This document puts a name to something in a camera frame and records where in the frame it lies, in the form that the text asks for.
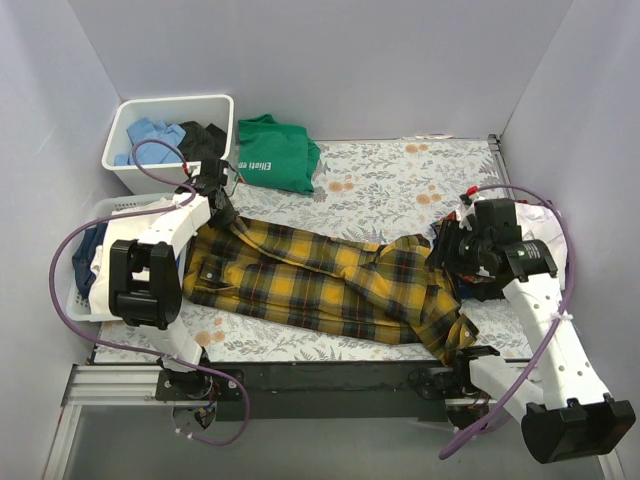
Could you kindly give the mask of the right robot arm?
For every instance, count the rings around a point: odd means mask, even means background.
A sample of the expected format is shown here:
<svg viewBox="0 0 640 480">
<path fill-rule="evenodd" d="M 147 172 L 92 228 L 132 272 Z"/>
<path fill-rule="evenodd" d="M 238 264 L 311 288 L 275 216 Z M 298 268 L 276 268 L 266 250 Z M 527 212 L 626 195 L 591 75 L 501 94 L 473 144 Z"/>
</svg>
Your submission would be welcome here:
<svg viewBox="0 0 640 480">
<path fill-rule="evenodd" d="M 464 397 L 482 392 L 518 421 L 531 456 L 542 464 L 614 450 L 636 421 L 631 403 L 615 399 L 589 361 L 562 304 L 559 269 L 547 245 L 524 238 L 511 199 L 463 196 L 446 218 L 432 254 L 436 266 L 473 280 L 479 300 L 504 296 L 534 354 L 518 371 L 493 347 L 461 349 L 452 383 Z"/>
</svg>

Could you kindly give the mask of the yellow plaid long sleeve shirt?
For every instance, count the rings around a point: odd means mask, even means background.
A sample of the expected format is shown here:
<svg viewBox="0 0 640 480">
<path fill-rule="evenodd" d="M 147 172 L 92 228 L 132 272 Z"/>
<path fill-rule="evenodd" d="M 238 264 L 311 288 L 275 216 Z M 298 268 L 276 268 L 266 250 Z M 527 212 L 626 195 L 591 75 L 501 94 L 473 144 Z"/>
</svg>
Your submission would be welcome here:
<svg viewBox="0 0 640 480">
<path fill-rule="evenodd" d="M 448 365 L 479 330 L 424 236 L 347 241 L 238 216 L 204 226 L 189 252 L 186 298 L 270 322 L 389 345 L 420 343 Z"/>
</svg>

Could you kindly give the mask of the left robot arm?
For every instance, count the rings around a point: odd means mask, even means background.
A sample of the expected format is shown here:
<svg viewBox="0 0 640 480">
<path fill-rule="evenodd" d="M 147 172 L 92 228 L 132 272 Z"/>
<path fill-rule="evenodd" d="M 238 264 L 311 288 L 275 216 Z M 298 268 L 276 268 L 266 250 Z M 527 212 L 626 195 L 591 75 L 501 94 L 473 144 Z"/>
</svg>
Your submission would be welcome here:
<svg viewBox="0 0 640 480">
<path fill-rule="evenodd" d="M 213 386 L 200 367 L 205 353 L 180 318 L 182 271 L 179 257 L 198 230 L 234 215 L 225 187 L 237 175 L 226 161 L 206 160 L 159 216 L 132 240 L 118 239 L 109 252 L 109 309 L 147 337 L 160 365 L 180 373 L 178 387 L 193 400 Z"/>
</svg>

